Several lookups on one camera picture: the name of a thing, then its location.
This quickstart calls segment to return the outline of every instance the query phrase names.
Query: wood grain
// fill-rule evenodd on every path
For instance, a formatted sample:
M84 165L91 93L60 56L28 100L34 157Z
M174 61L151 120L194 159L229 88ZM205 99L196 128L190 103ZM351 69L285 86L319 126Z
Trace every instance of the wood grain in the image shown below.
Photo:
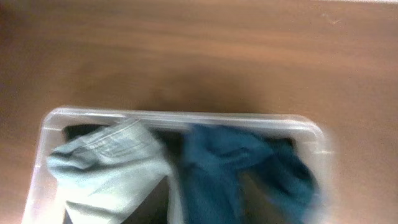
M397 5L37 0L1 11L1 223L21 222L40 122L61 105L302 114L334 142L331 223L398 220Z

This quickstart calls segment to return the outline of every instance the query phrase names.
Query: clear plastic bin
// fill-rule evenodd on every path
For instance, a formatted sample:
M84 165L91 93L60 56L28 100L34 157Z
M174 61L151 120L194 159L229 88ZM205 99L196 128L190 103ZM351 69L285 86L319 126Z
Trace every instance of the clear plastic bin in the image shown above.
M332 152L327 148L323 131L303 116L57 108L42 123L22 224L63 223L65 200L57 193L57 180L48 172L45 162L55 147L65 143L62 129L74 124L109 125L126 117L141 119L154 129L184 132L189 124L223 124L248 129L268 138L294 139L298 155L314 173L322 193L322 202L308 222L326 223L329 220Z

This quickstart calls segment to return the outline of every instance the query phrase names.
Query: blue cloth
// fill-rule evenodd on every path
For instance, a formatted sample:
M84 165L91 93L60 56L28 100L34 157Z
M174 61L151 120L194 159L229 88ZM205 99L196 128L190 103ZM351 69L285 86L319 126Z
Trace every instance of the blue cloth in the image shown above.
M181 166L189 224L243 222L240 171L258 175L268 188L267 198L289 223L302 223L316 189L312 173L288 140L266 141L226 126L194 125L185 136Z

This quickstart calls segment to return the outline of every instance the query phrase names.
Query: clothing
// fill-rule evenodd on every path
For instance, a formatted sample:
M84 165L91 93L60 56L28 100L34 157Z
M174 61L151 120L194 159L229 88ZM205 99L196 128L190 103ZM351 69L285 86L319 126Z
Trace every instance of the clothing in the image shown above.
M165 177L167 220L183 223L175 170L163 146L138 121L99 128L55 148L47 167L58 180L73 224L122 223Z
M260 184L269 188L270 201L288 223L302 223L315 181L287 140L265 141L247 131L201 125L186 134L182 154L187 223L242 223L238 173L244 170L253 171Z

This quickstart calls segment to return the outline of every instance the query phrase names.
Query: light blue jeans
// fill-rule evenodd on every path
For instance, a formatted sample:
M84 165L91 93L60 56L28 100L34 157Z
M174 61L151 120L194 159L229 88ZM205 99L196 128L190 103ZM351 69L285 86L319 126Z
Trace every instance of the light blue jeans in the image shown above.
M183 223L177 175L163 146L139 122L82 136L47 159L73 224L120 224L164 178L169 183L169 223Z

